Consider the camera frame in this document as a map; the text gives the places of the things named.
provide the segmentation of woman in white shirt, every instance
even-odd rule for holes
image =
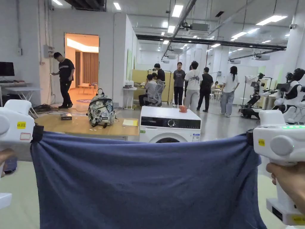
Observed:
[[[237,67],[230,68],[230,74],[225,76],[223,81],[223,93],[220,101],[221,114],[230,117],[232,114],[232,104],[234,100],[234,92],[239,85]]]

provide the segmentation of black pants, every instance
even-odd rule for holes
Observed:
[[[182,105],[183,87],[174,87],[175,105]]]
[[[204,97],[204,100],[206,102],[205,110],[209,109],[210,93],[211,93],[211,90],[200,90],[200,98],[199,98],[198,107],[197,107],[198,109],[200,109],[200,107],[201,107],[201,104],[202,104],[202,101],[203,101],[203,97]]]
[[[140,106],[148,105],[149,103],[147,101],[144,101],[144,98],[147,97],[147,94],[139,95],[139,102]]]
[[[60,82],[60,92],[63,97],[63,106],[68,106],[69,104],[72,103],[70,99],[70,95],[68,93],[71,83],[72,81]]]

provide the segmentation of white t-shirt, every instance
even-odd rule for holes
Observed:
[[[200,82],[202,81],[202,75],[198,70],[190,70],[184,80],[188,81],[187,90],[200,90]]]
[[[236,85],[239,83],[238,75],[235,75],[235,80],[233,81],[233,74],[228,74],[224,77],[223,83],[225,83],[224,92],[230,93],[234,90]]]

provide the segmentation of washing machine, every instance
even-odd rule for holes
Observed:
[[[140,142],[170,143],[199,142],[201,119],[188,110],[177,108],[142,107]]]

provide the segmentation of patterned backpack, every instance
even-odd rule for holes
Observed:
[[[97,126],[102,125],[106,128],[108,125],[112,125],[116,119],[115,111],[113,109],[113,101],[108,96],[105,96],[105,93],[102,90],[102,93],[99,95],[98,91],[96,96],[93,97],[89,104],[87,116],[91,125]]]

